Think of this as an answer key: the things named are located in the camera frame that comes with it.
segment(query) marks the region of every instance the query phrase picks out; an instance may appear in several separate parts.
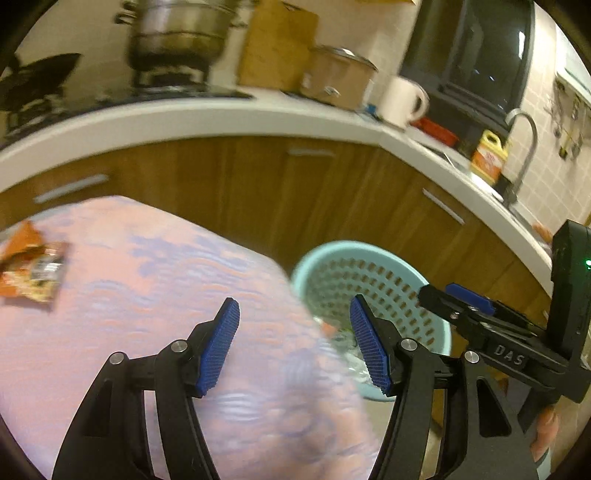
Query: yellow bottle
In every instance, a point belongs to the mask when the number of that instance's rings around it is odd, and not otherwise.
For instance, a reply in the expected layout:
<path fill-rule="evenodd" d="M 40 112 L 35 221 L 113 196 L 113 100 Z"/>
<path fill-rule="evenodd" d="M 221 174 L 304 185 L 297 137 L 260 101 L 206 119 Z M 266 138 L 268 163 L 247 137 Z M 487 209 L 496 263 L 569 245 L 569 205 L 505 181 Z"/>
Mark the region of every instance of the yellow bottle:
<path fill-rule="evenodd" d="M 484 130 L 480 143 L 474 155 L 470 169 L 489 185 L 494 185 L 503 171 L 509 157 L 508 145 L 503 147 L 501 139 L 491 132 Z"/>

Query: white countertop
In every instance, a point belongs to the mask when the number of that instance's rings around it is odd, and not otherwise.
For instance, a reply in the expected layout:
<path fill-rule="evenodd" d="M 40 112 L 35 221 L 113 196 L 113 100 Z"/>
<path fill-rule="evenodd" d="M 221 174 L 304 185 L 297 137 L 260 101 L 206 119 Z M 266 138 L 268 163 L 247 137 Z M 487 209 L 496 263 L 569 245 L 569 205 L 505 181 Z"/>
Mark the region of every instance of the white countertop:
<path fill-rule="evenodd" d="M 551 261 L 496 200 L 401 131 L 356 113 L 244 89 L 242 99 L 158 100 L 87 113 L 52 125 L 0 151 L 0 192 L 57 165 L 105 151 L 178 138 L 284 135 L 380 146 L 462 202 L 493 230 L 552 294 Z"/>

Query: hand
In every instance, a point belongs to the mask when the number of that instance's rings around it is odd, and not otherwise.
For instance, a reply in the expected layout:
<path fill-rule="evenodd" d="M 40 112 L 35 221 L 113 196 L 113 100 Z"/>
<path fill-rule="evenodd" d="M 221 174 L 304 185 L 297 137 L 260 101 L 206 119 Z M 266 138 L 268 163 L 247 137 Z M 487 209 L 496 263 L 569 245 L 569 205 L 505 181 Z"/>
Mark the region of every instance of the hand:
<path fill-rule="evenodd" d="M 560 418 L 554 407 L 548 407 L 538 416 L 537 437 L 530 446 L 534 461 L 542 458 L 544 452 L 552 445 L 558 435 Z"/>

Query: faucet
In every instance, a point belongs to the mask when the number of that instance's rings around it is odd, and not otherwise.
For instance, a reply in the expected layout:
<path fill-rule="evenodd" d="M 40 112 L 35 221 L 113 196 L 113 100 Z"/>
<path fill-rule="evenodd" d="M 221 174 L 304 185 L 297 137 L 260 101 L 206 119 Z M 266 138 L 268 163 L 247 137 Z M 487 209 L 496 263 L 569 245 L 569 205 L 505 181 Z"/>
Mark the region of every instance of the faucet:
<path fill-rule="evenodd" d="M 517 175 L 517 179 L 513 182 L 513 185 L 507 189 L 503 197 L 503 206 L 507 209 L 517 201 L 517 194 L 519 193 L 519 190 L 521 190 L 525 174 L 529 170 L 531 161 L 534 159 L 535 150 L 538 148 L 538 129 L 536 128 L 534 119 L 531 117 L 530 114 L 524 112 L 521 108 L 516 108 L 509 112 L 509 114 L 505 118 L 505 122 L 507 123 L 507 125 L 509 125 L 509 128 L 511 128 L 513 122 L 515 121 L 515 118 L 520 115 L 527 118 L 528 122 L 530 123 L 532 139 L 530 150 L 529 152 L 527 152 L 527 156 L 525 157 L 523 166 L 519 171 L 519 175 Z"/>

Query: red container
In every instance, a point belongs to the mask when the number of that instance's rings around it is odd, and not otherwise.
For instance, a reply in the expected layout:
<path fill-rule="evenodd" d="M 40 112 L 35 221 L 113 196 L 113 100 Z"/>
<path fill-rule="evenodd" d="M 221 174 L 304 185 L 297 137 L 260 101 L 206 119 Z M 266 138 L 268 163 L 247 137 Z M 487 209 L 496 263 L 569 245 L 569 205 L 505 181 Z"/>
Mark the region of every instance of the red container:
<path fill-rule="evenodd" d="M 450 132 L 447 128 L 443 128 L 428 118 L 421 118 L 416 122 L 412 122 L 411 125 L 423 130 L 427 135 L 437 138 L 448 147 L 455 147 L 458 140 L 460 140 L 455 133 Z"/>

